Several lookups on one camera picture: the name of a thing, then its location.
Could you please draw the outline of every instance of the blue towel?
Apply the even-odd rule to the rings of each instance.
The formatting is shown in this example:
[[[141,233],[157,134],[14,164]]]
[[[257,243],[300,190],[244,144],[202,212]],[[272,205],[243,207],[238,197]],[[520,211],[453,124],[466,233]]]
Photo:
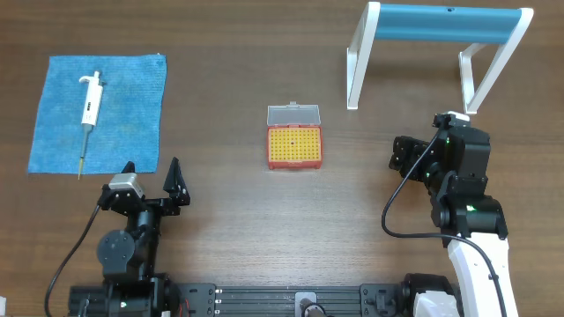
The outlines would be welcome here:
[[[83,173],[119,173],[128,161],[135,163],[136,172],[156,171],[166,57],[53,56],[35,123],[29,173],[78,173],[88,90],[78,79],[95,70],[105,84]]]

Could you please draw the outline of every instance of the cable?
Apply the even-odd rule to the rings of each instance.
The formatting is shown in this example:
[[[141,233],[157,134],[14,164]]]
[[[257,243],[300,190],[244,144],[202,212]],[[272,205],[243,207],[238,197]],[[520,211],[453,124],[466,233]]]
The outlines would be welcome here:
[[[98,211],[100,211],[100,206],[96,205],[96,208],[94,208],[94,211],[93,211],[92,215],[90,216],[90,220],[88,220],[88,224],[86,224],[85,230],[82,232],[82,235],[80,236],[80,238],[78,239],[78,241],[74,245],[74,247],[72,247],[72,250],[69,252],[69,254],[67,254],[67,257],[64,258],[63,262],[59,266],[59,269],[56,271],[55,276],[53,276],[53,279],[51,280],[51,284],[47,288],[47,292],[45,293],[45,302],[43,304],[43,308],[45,309],[45,314],[47,315],[47,317],[52,317],[51,312],[49,311],[49,297],[51,296],[51,292],[53,291],[53,287],[55,287],[56,279],[59,277],[59,275],[61,275],[61,271],[63,271],[64,266],[71,259],[72,255],[77,251],[78,247],[80,247],[82,240],[85,239],[85,236],[88,233],[88,231],[90,230],[90,227],[92,226],[92,223],[94,222],[94,219],[96,218],[96,215],[98,215]]]
[[[500,286],[499,277],[495,274],[495,269],[494,269],[494,266],[492,265],[492,262],[487,257],[486,252],[484,252],[484,250],[481,249],[481,247],[479,247],[477,244],[475,244],[474,242],[472,242],[470,240],[467,240],[465,238],[461,238],[461,237],[458,237],[458,236],[455,236],[455,235],[444,234],[444,233],[396,233],[396,232],[393,232],[390,229],[388,229],[388,227],[386,226],[386,215],[388,214],[388,210],[390,209],[390,205],[394,202],[394,199],[396,199],[397,194],[399,194],[399,191],[402,190],[402,188],[404,187],[407,180],[409,180],[410,175],[413,173],[413,171],[415,170],[415,168],[417,167],[419,162],[427,155],[429,150],[433,147],[433,144],[437,140],[437,138],[439,137],[440,133],[441,133],[441,130],[440,129],[437,130],[437,133],[435,133],[435,135],[431,139],[431,142],[429,142],[429,145],[427,146],[427,148],[423,151],[423,153],[415,161],[415,164],[413,164],[412,168],[405,175],[402,182],[400,182],[399,186],[397,186],[394,194],[388,200],[388,203],[386,203],[386,206],[384,207],[384,210],[382,211],[382,229],[387,234],[389,234],[390,236],[396,237],[396,238],[403,238],[403,239],[422,239],[422,238],[449,239],[449,240],[456,240],[456,241],[463,242],[463,243],[475,248],[476,251],[478,251],[478,253],[482,256],[482,258],[484,258],[484,261],[486,262],[486,266],[490,270],[491,279],[493,280],[493,285],[495,286],[495,291],[497,292],[497,297],[498,297],[498,300],[500,301],[501,317],[507,317],[508,314],[507,314],[507,311],[505,309],[505,302],[503,301],[503,294],[501,293],[501,286]]]

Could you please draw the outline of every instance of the open lid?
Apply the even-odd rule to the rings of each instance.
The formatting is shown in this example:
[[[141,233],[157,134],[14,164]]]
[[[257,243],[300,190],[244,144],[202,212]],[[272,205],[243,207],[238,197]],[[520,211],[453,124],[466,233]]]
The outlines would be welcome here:
[[[286,106],[268,106],[269,127],[287,125],[321,125],[318,105],[298,105],[290,101]]]

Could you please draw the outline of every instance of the wooden tabletop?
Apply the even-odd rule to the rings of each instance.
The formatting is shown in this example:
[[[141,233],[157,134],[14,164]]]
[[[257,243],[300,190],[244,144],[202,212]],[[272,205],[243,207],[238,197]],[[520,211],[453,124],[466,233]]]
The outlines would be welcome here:
[[[562,316],[564,298],[564,5],[439,1],[519,8],[535,16],[487,95],[474,127],[490,133],[486,193],[509,228],[520,316]],[[457,53],[465,45],[377,41],[358,111],[346,110],[345,51],[366,2],[0,1],[0,296],[7,313],[43,315],[56,268],[111,175],[28,174],[52,55],[167,56],[158,172],[139,179],[163,196],[179,158],[192,204],[162,222],[158,271],[223,285],[397,283],[406,273],[456,276],[439,240],[397,240],[380,227],[400,182],[388,168],[395,136],[428,140],[435,113],[462,111]],[[476,55],[482,77],[494,54]],[[320,170],[269,171],[269,105],[318,104]],[[390,211],[400,232],[436,231],[427,192],[410,182]],[[104,211],[51,298],[99,284],[95,248],[125,219]]]

